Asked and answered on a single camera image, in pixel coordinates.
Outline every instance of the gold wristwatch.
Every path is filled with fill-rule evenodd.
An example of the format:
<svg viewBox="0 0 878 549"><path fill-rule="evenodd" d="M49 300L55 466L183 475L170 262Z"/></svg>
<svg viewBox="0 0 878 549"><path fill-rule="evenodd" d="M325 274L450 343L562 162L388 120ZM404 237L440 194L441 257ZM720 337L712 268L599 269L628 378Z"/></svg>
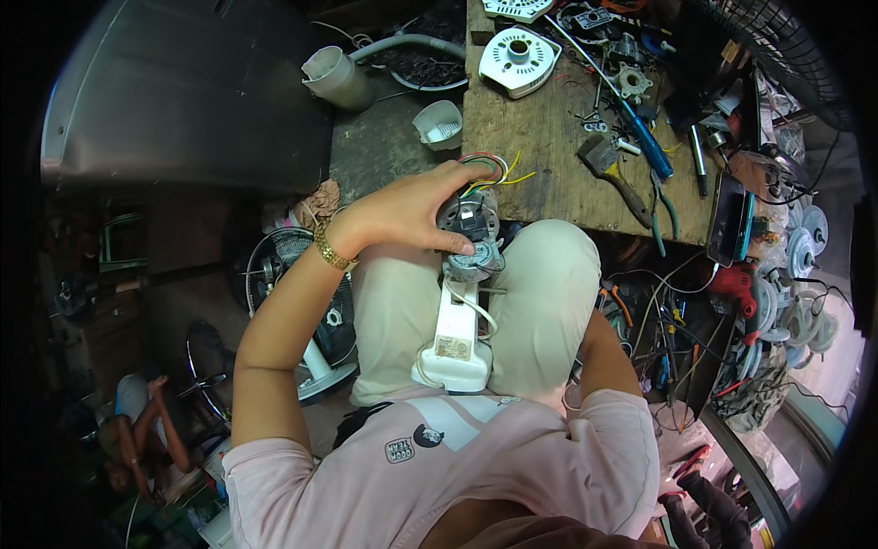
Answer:
<svg viewBox="0 0 878 549"><path fill-rule="evenodd" d="M314 231L314 243L317 245L317 251L320 252L320 256L322 256L328 264L332 265L339 271L353 271L354 267L360 262L356 259L349 261L336 254L335 250L332 249L327 242L326 230L326 223L319 223L317 225L317 230Z"/></svg>

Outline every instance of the sleeve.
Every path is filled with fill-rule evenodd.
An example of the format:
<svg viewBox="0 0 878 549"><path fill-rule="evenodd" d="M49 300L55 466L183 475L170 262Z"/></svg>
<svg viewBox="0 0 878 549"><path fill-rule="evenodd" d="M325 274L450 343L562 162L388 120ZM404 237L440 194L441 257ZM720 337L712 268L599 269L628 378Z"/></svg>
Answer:
<svg viewBox="0 0 878 549"><path fill-rule="evenodd" d="M569 429L572 441L588 446L591 474L602 479L594 488L616 492L602 494L615 500L617 511L606 532L637 539L659 495L659 447L646 400L612 389L595 391Z"/></svg>
<svg viewBox="0 0 878 549"><path fill-rule="evenodd" d="M287 438L265 438L233 448L222 465L235 543L280 546L312 478L311 454Z"/></svg>

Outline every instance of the beige pants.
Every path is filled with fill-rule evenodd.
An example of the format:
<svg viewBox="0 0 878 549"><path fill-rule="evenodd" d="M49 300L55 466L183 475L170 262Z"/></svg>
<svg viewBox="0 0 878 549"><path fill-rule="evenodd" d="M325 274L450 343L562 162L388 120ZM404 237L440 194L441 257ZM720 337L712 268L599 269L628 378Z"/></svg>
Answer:
<svg viewBox="0 0 878 549"><path fill-rule="evenodd" d="M597 248L576 226L542 220L525 227L503 255L506 269L492 286L507 293L492 294L488 305L497 321L488 388L558 408L599 290ZM360 259L353 281L360 377L350 400L370 406L418 386L411 369L435 337L441 255L382 244Z"/></svg>

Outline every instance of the pink t-shirt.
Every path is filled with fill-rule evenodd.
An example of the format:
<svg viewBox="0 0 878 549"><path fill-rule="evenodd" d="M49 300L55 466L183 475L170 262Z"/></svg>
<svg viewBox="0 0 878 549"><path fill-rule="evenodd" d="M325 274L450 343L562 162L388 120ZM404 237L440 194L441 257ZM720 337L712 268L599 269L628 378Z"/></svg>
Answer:
<svg viewBox="0 0 878 549"><path fill-rule="evenodd" d="M659 449L646 401L608 389L580 419L517 397L418 387L317 466L285 438L224 458L235 541L271 547L414 548L464 499L500 499L637 538L655 507Z"/></svg>

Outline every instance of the pliers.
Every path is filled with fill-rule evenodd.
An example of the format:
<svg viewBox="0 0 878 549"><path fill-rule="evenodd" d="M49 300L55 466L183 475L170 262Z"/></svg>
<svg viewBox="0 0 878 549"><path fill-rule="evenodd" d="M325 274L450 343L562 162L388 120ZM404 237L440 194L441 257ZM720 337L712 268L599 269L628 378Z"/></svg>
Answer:
<svg viewBox="0 0 878 549"><path fill-rule="evenodd" d="M598 292L598 307L599 311L603 310L604 304L607 302L607 297L612 295L613 300L619 304L619 308L622 309L622 314L625 315L625 323L629 328L634 327L634 322L631 321L631 313L628 312L628 308L625 306L625 302L622 301L622 298L619 297L619 286L613 284L612 282L608 282L607 280L601 281L601 290Z"/></svg>
<svg viewBox="0 0 878 549"><path fill-rule="evenodd" d="M659 200L662 201L662 203L665 205L665 208L667 208L668 215L671 216L671 226L673 229L674 240L680 239L680 223L677 220L677 211L673 209L673 203L671 202L671 199L668 198L662 190L661 179L659 179L659 174L656 173L656 170L650 170L650 178L652 179L652 192L655 195L652 199L652 235L656 238L656 244L658 244L659 254L664 257L666 255L665 243L661 240L659 217L656 215Z"/></svg>

